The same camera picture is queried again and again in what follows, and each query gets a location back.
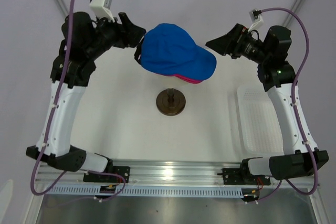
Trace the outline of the blue cap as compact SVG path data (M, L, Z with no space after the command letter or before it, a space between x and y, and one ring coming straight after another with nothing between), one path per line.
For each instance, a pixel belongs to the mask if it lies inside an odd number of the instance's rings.
M199 80L199 81L205 81L207 79L209 79L212 75L211 74L203 74L201 73L197 73L197 72L187 72L187 73L159 73L157 72L157 74L160 74L162 76L166 76L166 77L175 77L175 75L180 75L180 76L184 76L187 78L191 78L194 80Z
M155 74L202 72L213 75L217 66L211 52L198 46L183 28L169 23L161 23L144 35L134 59Z

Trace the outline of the magenta baseball cap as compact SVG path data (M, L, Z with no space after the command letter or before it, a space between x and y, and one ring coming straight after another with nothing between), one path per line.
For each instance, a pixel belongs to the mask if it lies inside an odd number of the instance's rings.
M180 79L182 81L190 83L190 84L200 84L202 82L202 81L199 81L199 80L194 80L194 79L187 78L187 77L180 76L180 75L175 75L175 77L177 77L178 79Z

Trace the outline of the brown wooden round stand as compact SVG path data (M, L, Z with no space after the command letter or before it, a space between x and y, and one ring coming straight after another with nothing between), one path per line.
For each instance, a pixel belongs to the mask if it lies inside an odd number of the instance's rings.
M174 88L161 91L156 97L156 107L164 115L175 116L183 112L186 106L184 94Z

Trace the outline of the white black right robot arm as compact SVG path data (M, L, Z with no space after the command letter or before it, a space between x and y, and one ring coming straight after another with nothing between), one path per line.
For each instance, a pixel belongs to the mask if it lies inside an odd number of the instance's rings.
M206 42L216 53L233 59L241 56L257 63L258 79L270 98L279 122L283 154L248 158L240 165L239 178L253 183L258 175L276 180L314 175L329 160L310 135L300 105L295 71L286 60L291 31L283 26L269 28L264 40L253 38L247 27L236 24L227 34Z

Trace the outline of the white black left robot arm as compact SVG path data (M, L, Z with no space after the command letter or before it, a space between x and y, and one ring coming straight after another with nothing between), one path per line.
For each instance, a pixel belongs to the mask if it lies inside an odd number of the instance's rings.
M119 18L92 20L85 12L66 17L61 30L65 37L72 32L71 45L63 40L53 61L49 115L40 140L26 150L28 157L67 172L95 171L104 183L113 178L111 159L72 146L70 137L80 100L96 69L95 60L112 47L137 47L146 33L126 13L120 12Z

